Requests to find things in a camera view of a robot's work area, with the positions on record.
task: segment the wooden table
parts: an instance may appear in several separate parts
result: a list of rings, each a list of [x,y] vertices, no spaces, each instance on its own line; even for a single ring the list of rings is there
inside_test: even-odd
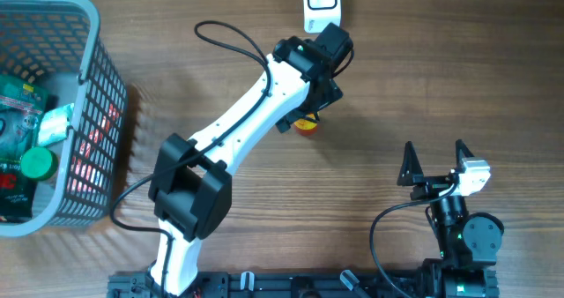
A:
[[[196,22],[237,25],[266,51],[302,29],[301,0],[92,0],[101,37],[130,89],[122,180],[152,171],[170,133],[188,137],[256,81],[247,58],[200,41]],[[203,271],[374,270],[368,229],[409,199],[396,186],[411,140],[430,175],[455,166],[463,138],[492,166],[467,201],[506,227],[498,270],[505,297],[564,290],[564,0],[343,0],[356,57],[345,97],[311,138],[271,130],[234,178],[233,206],[205,242]],[[205,33],[240,38],[221,29]],[[120,215],[155,226],[147,187]],[[388,268],[438,257],[423,208],[379,227]],[[107,277],[145,268],[158,236],[105,219],[87,231],[45,229],[0,241],[0,297],[105,297]]]

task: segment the wood grain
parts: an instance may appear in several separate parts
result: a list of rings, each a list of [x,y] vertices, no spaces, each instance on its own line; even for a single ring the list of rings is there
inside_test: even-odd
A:
[[[270,51],[307,37],[301,0],[92,0],[101,37],[130,87],[123,180],[152,171],[160,143],[221,115],[261,69],[196,38],[204,19],[228,21]],[[496,267],[505,297],[564,290],[564,0],[343,0],[356,57],[338,78],[343,100],[311,138],[272,130],[234,178],[233,206],[206,240],[204,271],[374,268],[368,228],[404,202],[396,186],[404,142],[424,170],[454,166],[463,138],[492,166],[468,200],[506,226]],[[206,28],[222,41],[236,36]],[[120,215],[155,226],[146,187]],[[377,232],[389,268],[438,257],[423,208],[391,214]],[[104,297],[107,276],[145,268],[157,235],[103,220],[87,231],[45,229],[0,241],[0,297]]]

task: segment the object in basket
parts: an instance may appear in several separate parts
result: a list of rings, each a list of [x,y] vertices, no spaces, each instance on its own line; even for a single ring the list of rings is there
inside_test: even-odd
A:
[[[37,86],[0,75],[0,216],[32,217],[34,186],[20,172],[20,160],[37,138],[48,94]]]
[[[71,126],[74,103],[55,108],[45,113],[41,120],[37,145],[46,146],[65,140],[67,129]]]
[[[55,188],[59,159],[45,147],[34,147],[21,158],[21,173],[36,182]]]

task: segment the green package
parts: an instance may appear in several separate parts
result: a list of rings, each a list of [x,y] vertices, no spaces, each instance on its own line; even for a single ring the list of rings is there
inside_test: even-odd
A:
[[[0,217],[4,220],[32,217],[34,186],[21,174],[20,161],[35,143],[47,97],[38,86],[0,75]]]

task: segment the gray basket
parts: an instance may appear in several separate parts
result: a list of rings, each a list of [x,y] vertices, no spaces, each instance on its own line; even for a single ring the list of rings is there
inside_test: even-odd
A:
[[[44,226],[88,226],[108,213],[127,92],[99,37],[88,0],[0,0],[0,73],[74,102],[68,138],[50,146],[60,157],[56,187],[39,183],[33,218],[0,224],[0,236]]]

